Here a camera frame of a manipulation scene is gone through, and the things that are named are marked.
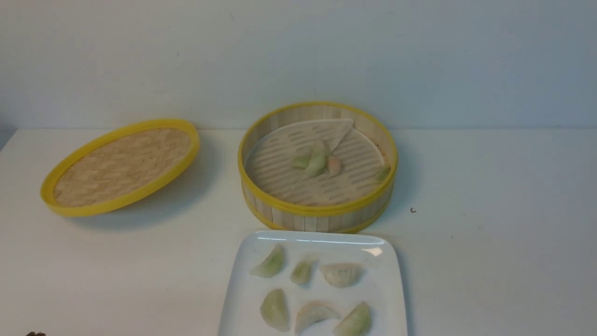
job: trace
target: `white tabletop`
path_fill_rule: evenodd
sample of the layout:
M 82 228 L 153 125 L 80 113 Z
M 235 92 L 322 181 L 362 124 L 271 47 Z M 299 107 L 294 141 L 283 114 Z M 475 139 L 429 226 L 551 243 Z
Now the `white tabletop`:
M 244 132 L 200 131 L 198 159 L 136 204 L 53 214 L 43 178 L 103 133 L 19 130 L 0 152 L 0 334 L 216 335 L 240 241 L 266 229 Z M 410 336 L 595 334 L 597 130 L 393 134 L 392 203 L 364 233 L 398 253 Z

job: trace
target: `steamer basket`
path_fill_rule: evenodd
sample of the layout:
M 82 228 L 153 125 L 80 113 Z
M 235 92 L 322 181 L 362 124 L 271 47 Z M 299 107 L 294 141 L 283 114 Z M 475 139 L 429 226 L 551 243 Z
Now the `steamer basket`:
M 390 166 L 386 179 L 372 192 L 355 200 L 329 206 L 294 204 L 276 198 L 250 178 L 245 163 L 259 141 L 290 124 L 310 120 L 351 119 L 353 127 L 371 140 Z M 398 152 L 392 136 L 372 116 L 350 106 L 331 102 L 308 102 L 285 106 L 257 120 L 246 132 L 238 151 L 241 187 L 249 210 L 275 230 L 356 233 L 371 225 L 385 210 L 392 195 Z

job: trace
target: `bamboo steamer lid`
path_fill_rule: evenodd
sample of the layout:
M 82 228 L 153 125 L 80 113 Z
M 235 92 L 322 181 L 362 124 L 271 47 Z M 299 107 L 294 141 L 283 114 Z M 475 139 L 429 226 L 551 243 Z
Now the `bamboo steamer lid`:
M 42 184 L 53 211 L 88 216 L 160 189 L 194 159 L 199 138 L 183 120 L 152 120 L 110 132 L 65 158 Z

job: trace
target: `square white plate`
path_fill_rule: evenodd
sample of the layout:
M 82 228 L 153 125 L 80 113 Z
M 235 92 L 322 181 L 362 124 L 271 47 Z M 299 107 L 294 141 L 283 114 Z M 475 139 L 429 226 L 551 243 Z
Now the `square white plate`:
M 285 250 L 284 269 L 264 279 L 249 275 L 280 243 Z M 304 256 L 315 254 L 312 279 L 307 288 L 290 281 L 294 266 Z M 349 288 L 330 286 L 319 266 L 334 262 L 360 262 L 365 272 Z M 288 332 L 269 327 L 261 318 L 260 306 L 268 292 L 282 288 L 290 318 Z M 407 336 L 402 278 L 396 252 L 387 241 L 358 234 L 299 231 L 261 231 L 247 236 L 236 254 L 222 309 L 219 336 L 294 335 L 296 314 L 311 300 L 323 300 L 344 318 L 361 301 L 372 309 L 373 327 L 368 336 Z M 303 331 L 301 336 L 332 335 L 341 320 L 328 319 Z

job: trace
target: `dumpling on plate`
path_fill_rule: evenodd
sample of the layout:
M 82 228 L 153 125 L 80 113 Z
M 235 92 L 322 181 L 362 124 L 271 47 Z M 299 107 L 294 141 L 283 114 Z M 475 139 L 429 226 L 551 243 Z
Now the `dumpling on plate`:
M 338 288 L 354 285 L 363 273 L 363 267 L 360 264 L 351 263 L 328 264 L 319 269 L 324 275 L 325 281 Z
M 370 330 L 371 309 L 361 302 L 334 328 L 334 336 L 366 336 Z
M 332 308 L 316 301 L 307 303 L 297 313 L 297 322 L 294 326 L 294 333 L 298 336 L 303 330 L 313 323 L 325 319 L 339 319 L 340 315 Z
M 286 298 L 281 288 L 269 292 L 261 304 L 261 317 L 270 327 L 278 331 L 289 331 Z
M 290 281 L 297 285 L 307 284 L 311 280 L 311 268 L 315 261 L 316 259 L 311 256 L 305 257 L 299 261 L 290 275 Z
M 283 269 L 284 259 L 284 249 L 282 248 L 282 245 L 276 244 L 265 260 L 251 270 L 250 275 L 273 277 Z

